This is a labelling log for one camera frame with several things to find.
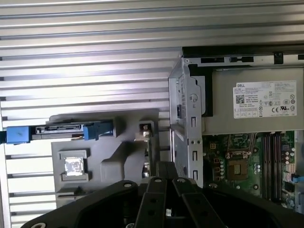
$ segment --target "barcode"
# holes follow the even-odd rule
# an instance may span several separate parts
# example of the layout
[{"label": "barcode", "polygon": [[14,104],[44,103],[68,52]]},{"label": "barcode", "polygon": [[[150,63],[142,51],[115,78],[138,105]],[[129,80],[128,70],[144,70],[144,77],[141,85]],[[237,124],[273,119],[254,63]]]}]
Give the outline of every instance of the barcode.
[{"label": "barcode", "polygon": [[245,96],[244,95],[236,95],[237,104],[245,104]]}]

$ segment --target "ram slot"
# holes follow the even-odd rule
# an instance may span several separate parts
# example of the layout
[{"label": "ram slot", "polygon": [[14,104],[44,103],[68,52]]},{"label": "ram slot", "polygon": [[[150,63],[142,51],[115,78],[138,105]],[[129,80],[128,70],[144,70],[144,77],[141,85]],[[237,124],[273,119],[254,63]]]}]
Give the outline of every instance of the ram slot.
[{"label": "ram slot", "polygon": [[250,153],[252,153],[253,148],[255,146],[256,136],[257,136],[257,133],[252,133],[251,136],[250,136],[250,145],[249,145],[249,151],[250,151]]},{"label": "ram slot", "polygon": [[272,156],[271,156],[271,137],[270,135],[266,136],[266,143],[267,143],[267,161],[268,161],[268,173],[267,173],[267,184],[268,184],[268,198],[271,199],[273,186],[272,186]]},{"label": "ram slot", "polygon": [[276,152],[277,152],[277,179],[276,179],[276,189],[277,189],[277,199],[281,200],[282,197],[282,164],[281,164],[281,157],[282,157],[282,141],[281,135],[276,137]]},{"label": "ram slot", "polygon": [[269,200],[271,197],[271,154],[270,154],[270,136],[263,137],[263,190],[262,197]]},{"label": "ram slot", "polygon": [[272,164],[273,164],[273,177],[272,177],[272,186],[273,186],[273,192],[271,196],[272,201],[277,200],[278,196],[278,189],[277,189],[277,178],[278,178],[278,157],[277,157],[277,135],[273,135],[272,137],[272,148],[271,148],[271,154],[272,154]]}]

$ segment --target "motherboard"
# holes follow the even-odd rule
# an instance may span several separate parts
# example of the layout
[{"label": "motherboard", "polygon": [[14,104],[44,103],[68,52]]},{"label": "motherboard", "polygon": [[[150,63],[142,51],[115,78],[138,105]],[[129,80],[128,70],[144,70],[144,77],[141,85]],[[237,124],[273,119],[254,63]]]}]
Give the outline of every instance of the motherboard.
[{"label": "motherboard", "polygon": [[203,155],[213,181],[295,209],[295,133],[203,136]]}]

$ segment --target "rectangular slot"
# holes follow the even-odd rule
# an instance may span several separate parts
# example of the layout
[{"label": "rectangular slot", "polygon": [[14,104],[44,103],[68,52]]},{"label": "rectangular slot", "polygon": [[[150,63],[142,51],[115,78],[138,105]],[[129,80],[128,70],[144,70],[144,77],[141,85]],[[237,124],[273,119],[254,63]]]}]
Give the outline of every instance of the rectangular slot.
[{"label": "rectangular slot", "polygon": [[199,172],[197,170],[193,171],[193,179],[197,181],[199,179]]},{"label": "rectangular slot", "polygon": [[247,57],[231,57],[230,58],[230,63],[236,63],[236,62],[242,62],[242,63],[253,63],[254,58],[252,56],[247,56]]},{"label": "rectangular slot", "polygon": [[224,63],[224,57],[201,58],[200,63]]},{"label": "rectangular slot", "polygon": [[198,160],[198,152],[193,151],[192,152],[192,161],[196,162]]},{"label": "rectangular slot", "polygon": [[177,118],[182,119],[182,116],[181,116],[181,104],[179,104],[177,106]]},{"label": "rectangular slot", "polygon": [[75,133],[82,131],[83,127],[81,124],[49,125],[35,128],[36,134]]},{"label": "rectangular slot", "polygon": [[196,117],[191,117],[191,127],[196,127],[197,123],[196,123]]}]

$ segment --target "metal side panel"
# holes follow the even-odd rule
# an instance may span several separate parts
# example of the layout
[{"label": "metal side panel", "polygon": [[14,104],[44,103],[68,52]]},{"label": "metal side panel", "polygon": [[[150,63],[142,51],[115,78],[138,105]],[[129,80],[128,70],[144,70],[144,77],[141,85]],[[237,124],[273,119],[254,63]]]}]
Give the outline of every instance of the metal side panel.
[{"label": "metal side panel", "polygon": [[[70,112],[158,108],[167,153],[167,78],[180,48],[302,41],[303,10],[302,0],[1,0],[0,130]],[[0,145],[1,228],[52,209],[50,145]]]}]

